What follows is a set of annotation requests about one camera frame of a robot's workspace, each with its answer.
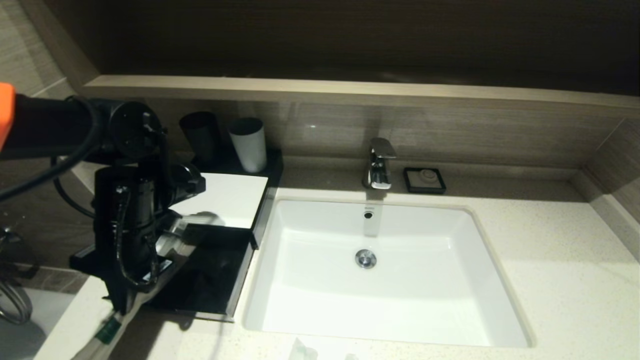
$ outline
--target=soap dish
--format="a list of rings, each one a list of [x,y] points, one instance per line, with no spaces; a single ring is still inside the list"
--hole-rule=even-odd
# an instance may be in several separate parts
[[[437,193],[447,191],[440,171],[436,168],[404,168],[404,181],[410,193]]]

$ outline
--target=sink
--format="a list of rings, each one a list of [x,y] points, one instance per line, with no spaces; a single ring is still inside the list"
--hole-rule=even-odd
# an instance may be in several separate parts
[[[281,200],[260,250],[244,326],[528,347],[477,224],[464,209]]]

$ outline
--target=faucet handle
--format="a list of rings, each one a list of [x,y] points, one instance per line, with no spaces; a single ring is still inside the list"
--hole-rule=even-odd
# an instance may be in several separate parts
[[[371,139],[371,154],[379,159],[395,159],[396,151],[385,138]]]

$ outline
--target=black cable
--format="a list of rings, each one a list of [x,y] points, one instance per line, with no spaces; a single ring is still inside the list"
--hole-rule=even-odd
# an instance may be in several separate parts
[[[74,152],[72,152],[71,155],[67,156],[65,161],[44,170],[21,184],[2,190],[0,192],[0,202],[44,184],[47,181],[56,179],[80,161],[83,161],[84,158],[89,155],[92,147],[100,140],[100,137],[102,136],[102,127],[100,126],[100,115],[96,109],[84,97],[73,96],[73,100],[80,102],[91,116],[92,126],[86,139],[84,139],[84,142]]]
[[[51,167],[56,166],[57,163],[58,163],[58,157],[57,156],[51,156]],[[58,192],[60,197],[67,204],[69,204],[72,208],[78,210],[84,216],[87,216],[87,217],[90,217],[90,218],[95,218],[95,215],[91,211],[83,208],[77,202],[75,202],[73,199],[71,199],[69,194],[67,194],[65,189],[62,187],[62,184],[60,183],[60,178],[59,177],[53,179],[53,186],[56,187],[56,191]]]
[[[121,190],[121,193],[125,194],[123,194],[124,200],[118,203],[118,213],[116,215],[116,262],[120,267],[122,277],[124,277],[134,289],[145,292],[150,291],[158,282],[158,273],[160,270],[156,246],[151,241],[147,242],[152,256],[149,280],[136,281],[127,273],[127,269],[124,268],[124,261],[122,259],[122,233],[124,232],[124,220],[127,214],[127,206],[129,206],[129,200],[131,199],[131,192],[127,188],[121,188]]]

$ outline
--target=white cup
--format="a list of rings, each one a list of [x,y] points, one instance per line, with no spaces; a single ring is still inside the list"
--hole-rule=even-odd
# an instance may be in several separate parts
[[[253,117],[237,119],[229,124],[228,131],[244,171],[264,170],[267,166],[267,149],[262,121]]]

